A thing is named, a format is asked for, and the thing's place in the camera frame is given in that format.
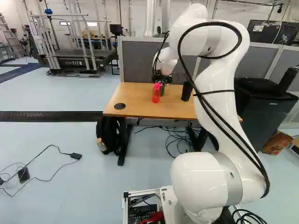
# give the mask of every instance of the cardboard box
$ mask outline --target cardboard box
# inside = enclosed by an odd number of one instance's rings
[[[91,29],[91,30],[89,30],[89,34],[90,34],[90,38],[95,38],[96,31],[93,30],[93,29]],[[82,30],[82,36],[83,36],[83,38],[85,38],[85,39],[88,38],[87,30],[86,30],[86,29]]]
[[[270,137],[268,142],[263,146],[262,153],[277,155],[287,147],[293,138],[283,132],[277,130],[277,132]]]

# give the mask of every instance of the cubicle wall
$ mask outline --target cubicle wall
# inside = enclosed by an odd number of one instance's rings
[[[274,64],[268,79],[279,83],[287,69],[296,65],[299,65],[299,47],[282,46],[279,59]],[[299,75],[294,79],[288,91],[299,91]]]
[[[153,37],[120,37],[118,53],[120,58],[120,73],[123,82],[151,83],[153,58],[161,47],[163,38]],[[236,77],[265,77],[280,45],[251,43],[250,48],[241,60]],[[184,56],[191,73],[201,73],[209,64],[207,59],[196,56]],[[180,62],[173,71],[173,83],[182,84],[185,81],[184,70]]]
[[[277,54],[279,45],[265,43],[251,43],[246,55],[241,60],[236,72],[236,77],[263,78]],[[201,59],[198,74],[207,66],[210,60]]]
[[[158,52],[163,39],[153,37],[119,37],[118,54],[120,61],[121,80],[123,82],[151,83],[152,62]],[[184,56],[193,77],[200,74],[208,65],[209,60],[195,56]],[[250,43],[250,47],[241,60],[236,77],[267,78],[279,83],[289,67],[299,64],[299,48],[292,46]],[[182,84],[185,81],[183,68],[180,62],[174,69],[173,83]],[[294,79],[288,91],[299,93],[299,75]],[[299,127],[299,103],[287,116],[285,122],[296,122]]]
[[[152,83],[152,64],[155,54],[161,47],[163,38],[121,37],[119,41],[120,74],[123,82]],[[184,61],[193,73],[197,57],[184,56]],[[184,69],[180,62],[173,70],[173,83],[185,81]]]

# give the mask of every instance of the black backpack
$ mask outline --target black backpack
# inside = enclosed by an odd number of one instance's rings
[[[119,155],[121,142],[126,130],[126,119],[103,116],[97,123],[96,134],[98,145],[103,154],[114,152]]]

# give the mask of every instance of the ladder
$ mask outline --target ladder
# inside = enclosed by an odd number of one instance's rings
[[[4,16],[2,15],[2,13],[0,13],[0,29],[2,30],[5,36],[6,41],[5,40],[4,41],[8,44],[7,47],[11,49],[11,53],[15,56],[15,58],[25,56],[26,52],[23,49],[22,45],[20,44],[16,33],[12,32],[9,29],[7,22]]]

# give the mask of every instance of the red object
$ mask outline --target red object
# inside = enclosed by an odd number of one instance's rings
[[[159,222],[164,219],[164,214],[161,211],[155,212],[150,215],[150,218],[143,220],[140,224],[146,224],[148,222]]]
[[[152,97],[153,103],[158,103],[160,100],[160,87],[161,87],[160,83],[154,84],[153,97]]]

